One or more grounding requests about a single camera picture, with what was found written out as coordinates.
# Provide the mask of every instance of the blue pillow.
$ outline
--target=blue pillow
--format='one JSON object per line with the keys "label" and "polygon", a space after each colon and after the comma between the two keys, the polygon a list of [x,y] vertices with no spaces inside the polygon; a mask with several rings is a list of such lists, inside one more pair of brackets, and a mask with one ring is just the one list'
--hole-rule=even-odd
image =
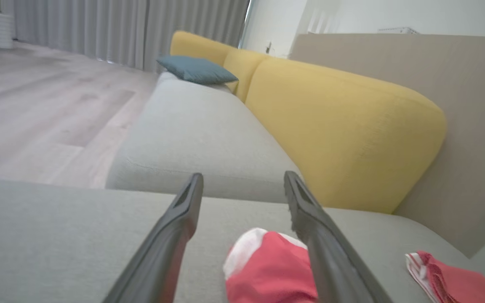
{"label": "blue pillow", "polygon": [[223,84],[239,80],[227,69],[203,58],[165,56],[158,58],[156,62],[179,79],[197,84]]}

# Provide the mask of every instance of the red and white cloth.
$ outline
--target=red and white cloth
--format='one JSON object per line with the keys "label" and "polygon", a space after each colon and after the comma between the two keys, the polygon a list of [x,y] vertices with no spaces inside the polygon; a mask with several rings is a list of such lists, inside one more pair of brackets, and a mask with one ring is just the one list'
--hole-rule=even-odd
{"label": "red and white cloth", "polygon": [[317,301],[308,249],[286,234],[245,232],[227,255],[224,275],[230,303]]}
{"label": "red and white cloth", "polygon": [[482,274],[448,266],[425,251],[405,257],[411,276],[434,303],[485,303]]}

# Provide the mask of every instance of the floor plank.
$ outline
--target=floor plank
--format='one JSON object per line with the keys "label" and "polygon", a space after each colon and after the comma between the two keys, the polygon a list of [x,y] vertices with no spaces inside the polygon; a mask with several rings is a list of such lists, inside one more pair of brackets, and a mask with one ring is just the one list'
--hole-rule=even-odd
{"label": "floor plank", "polygon": [[0,179],[103,187],[157,75],[16,45],[0,50]]}

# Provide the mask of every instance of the gray curtain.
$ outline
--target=gray curtain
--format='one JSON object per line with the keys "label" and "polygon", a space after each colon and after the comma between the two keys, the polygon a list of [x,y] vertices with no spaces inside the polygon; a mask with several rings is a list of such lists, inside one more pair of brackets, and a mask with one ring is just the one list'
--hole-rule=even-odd
{"label": "gray curtain", "polygon": [[18,40],[158,71],[183,29],[237,46],[248,0],[15,0]]}

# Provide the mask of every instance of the yellow sofa backrest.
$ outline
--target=yellow sofa backrest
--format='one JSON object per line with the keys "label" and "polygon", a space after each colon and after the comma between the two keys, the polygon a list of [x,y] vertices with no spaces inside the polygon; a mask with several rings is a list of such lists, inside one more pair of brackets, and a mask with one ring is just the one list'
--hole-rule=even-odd
{"label": "yellow sofa backrest", "polygon": [[446,132],[441,109],[413,90],[287,59],[258,66],[246,106],[327,207],[391,213]]}

